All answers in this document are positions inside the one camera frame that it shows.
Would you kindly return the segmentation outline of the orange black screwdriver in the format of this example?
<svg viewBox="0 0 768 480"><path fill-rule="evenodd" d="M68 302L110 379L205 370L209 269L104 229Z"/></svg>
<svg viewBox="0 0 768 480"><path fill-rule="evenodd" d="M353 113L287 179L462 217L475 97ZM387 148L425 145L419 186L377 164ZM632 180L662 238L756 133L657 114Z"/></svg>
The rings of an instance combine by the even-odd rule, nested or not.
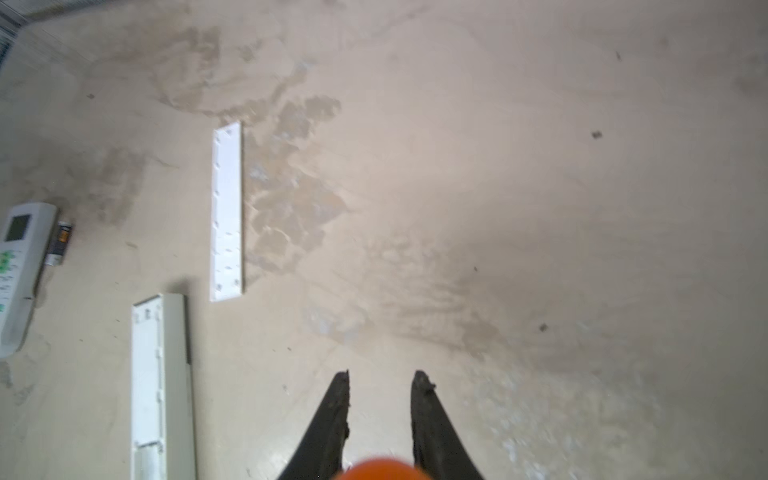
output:
<svg viewBox="0 0 768 480"><path fill-rule="evenodd" d="M431 480L431 477L394 458L372 458L335 475L333 480Z"/></svg>

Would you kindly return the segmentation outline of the white air conditioner remote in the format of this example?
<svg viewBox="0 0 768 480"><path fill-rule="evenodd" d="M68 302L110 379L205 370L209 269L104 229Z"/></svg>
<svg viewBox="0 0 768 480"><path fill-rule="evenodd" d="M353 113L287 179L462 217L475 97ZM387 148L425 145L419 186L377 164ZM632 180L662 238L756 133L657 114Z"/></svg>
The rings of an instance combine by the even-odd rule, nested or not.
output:
<svg viewBox="0 0 768 480"><path fill-rule="evenodd" d="M24 342L57 212L49 203L19 204L1 225L2 359L15 354Z"/></svg>

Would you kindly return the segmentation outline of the white battery cover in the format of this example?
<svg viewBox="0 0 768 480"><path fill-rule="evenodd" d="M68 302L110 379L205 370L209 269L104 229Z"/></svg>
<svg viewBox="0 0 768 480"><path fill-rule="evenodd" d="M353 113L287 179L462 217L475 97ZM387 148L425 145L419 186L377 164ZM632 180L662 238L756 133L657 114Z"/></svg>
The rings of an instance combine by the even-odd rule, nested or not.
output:
<svg viewBox="0 0 768 480"><path fill-rule="evenodd" d="M210 300L243 294L242 124L216 129L212 145Z"/></svg>

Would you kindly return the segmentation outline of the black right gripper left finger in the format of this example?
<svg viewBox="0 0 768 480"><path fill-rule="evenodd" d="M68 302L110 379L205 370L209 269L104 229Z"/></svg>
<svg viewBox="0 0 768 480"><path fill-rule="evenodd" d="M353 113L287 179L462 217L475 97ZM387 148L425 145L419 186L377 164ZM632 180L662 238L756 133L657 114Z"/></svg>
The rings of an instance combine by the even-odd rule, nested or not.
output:
<svg viewBox="0 0 768 480"><path fill-rule="evenodd" d="M341 371L330 382L280 480L327 480L343 470L343 449L349 437L349 407L349 372Z"/></svg>

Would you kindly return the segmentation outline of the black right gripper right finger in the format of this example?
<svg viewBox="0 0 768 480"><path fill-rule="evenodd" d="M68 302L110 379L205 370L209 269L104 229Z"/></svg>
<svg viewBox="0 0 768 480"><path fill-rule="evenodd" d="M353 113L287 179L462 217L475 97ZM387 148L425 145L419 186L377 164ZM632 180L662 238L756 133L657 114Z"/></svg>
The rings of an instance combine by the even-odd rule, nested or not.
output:
<svg viewBox="0 0 768 480"><path fill-rule="evenodd" d="M432 479L481 480L456 433L429 376L417 370L411 383L414 465Z"/></svg>

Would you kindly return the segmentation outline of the long white remote control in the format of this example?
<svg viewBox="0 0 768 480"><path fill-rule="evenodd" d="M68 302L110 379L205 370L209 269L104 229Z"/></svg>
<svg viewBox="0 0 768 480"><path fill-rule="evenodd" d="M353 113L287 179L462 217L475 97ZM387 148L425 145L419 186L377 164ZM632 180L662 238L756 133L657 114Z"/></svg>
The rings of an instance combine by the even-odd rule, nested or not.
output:
<svg viewBox="0 0 768 480"><path fill-rule="evenodd" d="M158 294L131 313L132 479L197 477L185 297Z"/></svg>

